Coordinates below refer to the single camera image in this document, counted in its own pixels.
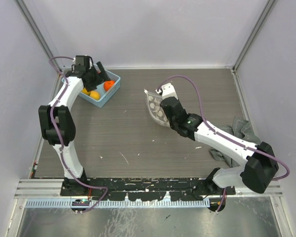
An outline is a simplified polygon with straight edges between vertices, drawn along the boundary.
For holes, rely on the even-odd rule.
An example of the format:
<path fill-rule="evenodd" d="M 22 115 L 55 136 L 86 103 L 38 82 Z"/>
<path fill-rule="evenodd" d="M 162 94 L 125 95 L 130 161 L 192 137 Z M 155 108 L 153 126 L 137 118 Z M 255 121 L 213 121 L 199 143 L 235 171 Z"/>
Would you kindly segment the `clear zip top bag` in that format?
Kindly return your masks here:
<path fill-rule="evenodd" d="M 149 115 L 159 125 L 170 127 L 167 117 L 164 114 L 163 109 L 160 106 L 162 97 L 155 92 L 150 92 L 144 89 L 146 95 L 146 103 Z"/>

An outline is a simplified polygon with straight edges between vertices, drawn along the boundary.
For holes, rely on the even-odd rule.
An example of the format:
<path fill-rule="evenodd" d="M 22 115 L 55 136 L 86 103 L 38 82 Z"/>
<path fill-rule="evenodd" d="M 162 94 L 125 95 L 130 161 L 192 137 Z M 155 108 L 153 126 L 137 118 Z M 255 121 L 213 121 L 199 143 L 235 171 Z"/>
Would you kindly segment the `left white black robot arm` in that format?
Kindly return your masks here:
<path fill-rule="evenodd" d="M 63 79 L 63 85 L 48 105 L 38 109 L 41 134 L 54 148 L 64 169 L 65 181 L 78 196 L 85 195 L 89 188 L 83 166 L 80 164 L 74 146 L 76 126 L 71 108 L 77 96 L 86 89 L 91 92 L 109 80 L 101 63 L 94 64 L 92 57 L 77 55 L 72 59 L 71 69 L 63 73 L 56 71 Z"/>

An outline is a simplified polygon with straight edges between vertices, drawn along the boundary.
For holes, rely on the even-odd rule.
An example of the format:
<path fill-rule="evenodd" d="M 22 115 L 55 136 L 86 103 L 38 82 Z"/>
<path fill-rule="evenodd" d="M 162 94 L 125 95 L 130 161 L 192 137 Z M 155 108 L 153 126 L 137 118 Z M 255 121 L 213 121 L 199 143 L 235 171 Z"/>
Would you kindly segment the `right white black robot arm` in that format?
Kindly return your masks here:
<path fill-rule="evenodd" d="M 265 192 L 279 169 L 271 159 L 274 152 L 268 143 L 256 145 L 214 128 L 201 116 L 187 113 L 175 97 L 162 100 L 160 106 L 171 129 L 180 136 L 211 146 L 238 163 L 233 168 L 215 168 L 206 178 L 208 192 L 216 195 L 233 186 L 247 187 L 258 194 Z"/>

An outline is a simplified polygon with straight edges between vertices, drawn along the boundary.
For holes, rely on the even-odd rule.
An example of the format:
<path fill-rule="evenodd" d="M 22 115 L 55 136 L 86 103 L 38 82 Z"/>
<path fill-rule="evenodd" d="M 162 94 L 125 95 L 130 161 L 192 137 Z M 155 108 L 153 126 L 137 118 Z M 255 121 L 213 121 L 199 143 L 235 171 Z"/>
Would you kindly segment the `orange tangerine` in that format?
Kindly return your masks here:
<path fill-rule="evenodd" d="M 115 81 L 113 81 L 113 80 L 107 80 L 107 81 L 105 81 L 104 82 L 104 86 L 103 86 L 104 87 L 104 90 L 105 91 L 110 90 L 110 88 L 113 87 L 114 83 L 115 83 Z"/>

